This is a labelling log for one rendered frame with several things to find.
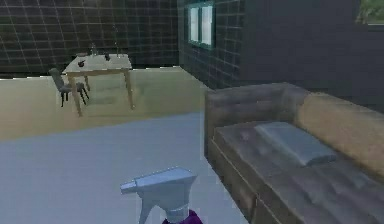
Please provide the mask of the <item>brown sofa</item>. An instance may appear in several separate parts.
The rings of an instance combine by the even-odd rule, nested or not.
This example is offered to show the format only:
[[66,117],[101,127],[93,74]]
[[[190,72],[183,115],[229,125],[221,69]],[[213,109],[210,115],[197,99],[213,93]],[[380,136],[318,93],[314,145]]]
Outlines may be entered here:
[[[384,114],[289,83],[205,94],[204,155],[249,224],[384,224]],[[338,158],[302,166],[254,127],[286,122]]]

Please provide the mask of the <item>window with green view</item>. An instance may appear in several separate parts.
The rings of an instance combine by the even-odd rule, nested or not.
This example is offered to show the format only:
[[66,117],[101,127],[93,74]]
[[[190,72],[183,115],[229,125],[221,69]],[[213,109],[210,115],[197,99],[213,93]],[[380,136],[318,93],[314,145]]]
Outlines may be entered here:
[[360,0],[356,22],[360,24],[384,24],[384,0]]

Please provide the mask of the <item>thin clear glass stem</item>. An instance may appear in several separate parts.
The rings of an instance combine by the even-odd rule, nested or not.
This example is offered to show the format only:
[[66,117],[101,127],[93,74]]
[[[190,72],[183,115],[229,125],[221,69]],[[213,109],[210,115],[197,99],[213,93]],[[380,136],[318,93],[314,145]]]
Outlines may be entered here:
[[115,38],[115,46],[116,46],[116,56],[117,56],[117,58],[120,58],[120,55],[119,55],[120,48],[119,48],[119,43],[118,43],[118,38],[117,38],[118,29],[117,29],[115,24],[113,25],[113,28],[114,28],[114,38]]

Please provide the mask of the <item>light wooden table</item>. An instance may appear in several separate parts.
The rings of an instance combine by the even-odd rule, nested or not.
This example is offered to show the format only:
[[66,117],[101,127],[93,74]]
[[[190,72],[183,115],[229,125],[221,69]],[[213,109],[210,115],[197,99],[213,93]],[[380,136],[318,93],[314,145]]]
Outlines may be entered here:
[[[63,74],[67,76],[67,79],[72,86],[71,93],[79,117],[82,116],[82,110],[80,106],[79,94],[76,89],[76,77],[83,77],[87,90],[90,90],[90,85],[88,81],[89,76],[123,74],[128,93],[128,102],[130,104],[130,108],[135,108],[130,74],[130,72],[133,70],[132,64],[127,54],[119,55],[120,58],[117,58],[116,54],[110,54],[110,61],[106,61],[104,55],[88,55],[84,57],[76,57],[64,69]],[[84,66],[79,67],[78,62],[82,60],[85,60]]]

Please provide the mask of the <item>grey chair black legs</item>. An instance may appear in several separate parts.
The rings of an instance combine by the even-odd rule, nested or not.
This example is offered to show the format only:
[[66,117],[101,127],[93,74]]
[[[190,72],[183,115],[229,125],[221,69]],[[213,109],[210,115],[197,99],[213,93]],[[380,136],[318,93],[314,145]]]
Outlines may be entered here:
[[[64,101],[68,100],[69,93],[71,92],[71,84],[70,83],[65,83],[63,78],[61,77],[61,74],[57,68],[51,68],[48,73],[52,77],[55,86],[60,93],[61,97],[61,105],[64,105]],[[80,94],[83,103],[85,103],[84,97],[88,97],[88,93],[86,90],[86,86],[84,83],[77,82],[76,83],[76,89],[77,92]]]

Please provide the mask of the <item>teal framed window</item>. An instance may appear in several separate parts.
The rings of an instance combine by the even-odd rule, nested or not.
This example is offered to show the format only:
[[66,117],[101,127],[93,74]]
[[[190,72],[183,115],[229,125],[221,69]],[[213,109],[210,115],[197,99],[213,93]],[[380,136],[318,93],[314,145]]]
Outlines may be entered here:
[[188,42],[211,50],[214,46],[215,8],[213,1],[189,4],[187,9]]

